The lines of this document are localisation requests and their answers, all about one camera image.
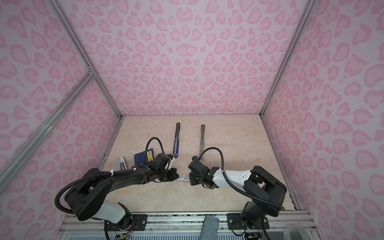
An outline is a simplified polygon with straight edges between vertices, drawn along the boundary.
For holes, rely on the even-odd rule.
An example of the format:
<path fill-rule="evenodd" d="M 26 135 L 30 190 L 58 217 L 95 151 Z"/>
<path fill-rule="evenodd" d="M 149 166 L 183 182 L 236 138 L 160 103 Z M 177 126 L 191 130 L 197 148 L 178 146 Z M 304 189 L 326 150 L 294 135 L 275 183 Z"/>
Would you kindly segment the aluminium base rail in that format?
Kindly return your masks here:
<path fill-rule="evenodd" d="M 80 222 L 68 215 L 57 240 L 199 240 L 206 215 L 220 220 L 216 240 L 283 240 L 283 231 L 299 226 L 309 232 L 311 240 L 319 234 L 312 216 L 306 211 L 283 211 L 278 217 L 265 217 L 260 225 L 246 229 L 240 212 L 137 212 L 134 229 L 118 231 L 102 220 Z"/>

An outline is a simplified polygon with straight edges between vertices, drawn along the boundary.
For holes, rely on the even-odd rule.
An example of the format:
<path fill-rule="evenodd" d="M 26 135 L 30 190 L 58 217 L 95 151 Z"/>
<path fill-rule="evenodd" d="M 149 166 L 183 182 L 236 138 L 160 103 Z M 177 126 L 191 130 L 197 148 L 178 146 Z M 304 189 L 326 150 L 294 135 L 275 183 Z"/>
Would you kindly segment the blue book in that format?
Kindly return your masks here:
<path fill-rule="evenodd" d="M 137 153 L 134 155 L 134 163 L 135 166 L 147 165 L 150 161 L 154 160 L 154 151 L 153 149 L 147 150 L 147 154 L 145 152 Z"/>

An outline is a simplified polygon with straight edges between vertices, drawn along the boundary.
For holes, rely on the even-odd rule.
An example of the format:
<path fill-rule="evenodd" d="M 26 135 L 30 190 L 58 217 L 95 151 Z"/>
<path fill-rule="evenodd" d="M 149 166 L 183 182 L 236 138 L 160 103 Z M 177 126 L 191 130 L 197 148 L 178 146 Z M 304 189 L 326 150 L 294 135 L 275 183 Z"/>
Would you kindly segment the clear tape roll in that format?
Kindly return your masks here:
<path fill-rule="evenodd" d="M 284 240 L 310 240 L 309 232 L 299 226 L 289 226 L 283 231 Z"/>

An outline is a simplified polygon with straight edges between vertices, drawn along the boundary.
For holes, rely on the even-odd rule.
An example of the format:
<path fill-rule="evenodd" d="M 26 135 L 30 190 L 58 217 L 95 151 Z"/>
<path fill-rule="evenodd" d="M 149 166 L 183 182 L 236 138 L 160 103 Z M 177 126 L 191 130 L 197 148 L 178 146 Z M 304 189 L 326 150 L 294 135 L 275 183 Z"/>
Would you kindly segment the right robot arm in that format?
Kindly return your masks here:
<path fill-rule="evenodd" d="M 250 198 L 240 216 L 243 226 L 255 228 L 265 216 L 277 217 L 284 211 L 287 187 L 261 166 L 248 171 L 227 171 L 219 167 L 208 168 L 198 157 L 189 164 L 190 183 L 208 189 L 231 188 Z"/>

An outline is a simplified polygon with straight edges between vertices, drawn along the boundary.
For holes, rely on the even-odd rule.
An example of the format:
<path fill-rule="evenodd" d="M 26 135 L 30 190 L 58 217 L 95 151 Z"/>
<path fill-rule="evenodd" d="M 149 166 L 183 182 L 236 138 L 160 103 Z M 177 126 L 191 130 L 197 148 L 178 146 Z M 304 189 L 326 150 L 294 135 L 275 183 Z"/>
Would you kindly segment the grey foam block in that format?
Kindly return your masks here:
<path fill-rule="evenodd" d="M 206 215 L 200 233 L 200 240 L 215 240 L 219 230 L 219 223 L 218 218 Z"/>

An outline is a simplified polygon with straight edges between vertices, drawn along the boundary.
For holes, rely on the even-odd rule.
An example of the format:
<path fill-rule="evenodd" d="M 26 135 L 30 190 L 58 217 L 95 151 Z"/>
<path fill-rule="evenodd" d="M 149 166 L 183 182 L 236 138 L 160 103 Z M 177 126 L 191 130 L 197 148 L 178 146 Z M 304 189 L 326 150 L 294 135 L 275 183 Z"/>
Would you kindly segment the small white stapler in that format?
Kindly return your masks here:
<path fill-rule="evenodd" d="M 123 171 L 127 169 L 124 157 L 118 158 L 118 168 L 119 168 L 119 171 Z"/>

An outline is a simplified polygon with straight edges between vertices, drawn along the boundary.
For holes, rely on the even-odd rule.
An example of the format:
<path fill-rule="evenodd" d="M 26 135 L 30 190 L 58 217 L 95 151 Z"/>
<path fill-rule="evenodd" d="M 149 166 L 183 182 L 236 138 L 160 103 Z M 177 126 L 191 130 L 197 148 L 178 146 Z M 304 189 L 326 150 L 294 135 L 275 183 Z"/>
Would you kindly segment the left aluminium frame beam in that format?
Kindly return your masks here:
<path fill-rule="evenodd" d="M 95 72 L 89 71 L 85 77 L 77 84 L 70 94 L 58 105 L 51 115 L 40 125 L 32 137 L 23 145 L 22 148 L 13 156 L 10 162 L 1 172 L 1 193 L 8 187 L 16 175 L 21 171 L 32 154 L 41 146 L 47 136 L 57 126 L 60 120 L 88 87 L 94 79 Z"/>

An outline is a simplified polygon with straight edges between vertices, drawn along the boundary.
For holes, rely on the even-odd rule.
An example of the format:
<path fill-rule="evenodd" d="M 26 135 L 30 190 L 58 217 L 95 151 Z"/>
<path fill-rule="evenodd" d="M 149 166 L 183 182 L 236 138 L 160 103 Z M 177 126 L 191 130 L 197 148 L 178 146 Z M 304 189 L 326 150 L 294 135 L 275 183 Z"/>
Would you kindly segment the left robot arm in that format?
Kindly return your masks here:
<path fill-rule="evenodd" d="M 102 172 L 93 168 L 60 190 L 55 205 L 59 210 L 75 215 L 79 221 L 103 220 L 125 230 L 132 224 L 131 212 L 122 203 L 106 201 L 107 195 L 130 186 L 175 181 L 179 175 L 172 167 L 173 161 L 172 155 L 158 154 L 147 165 L 129 170 Z"/>

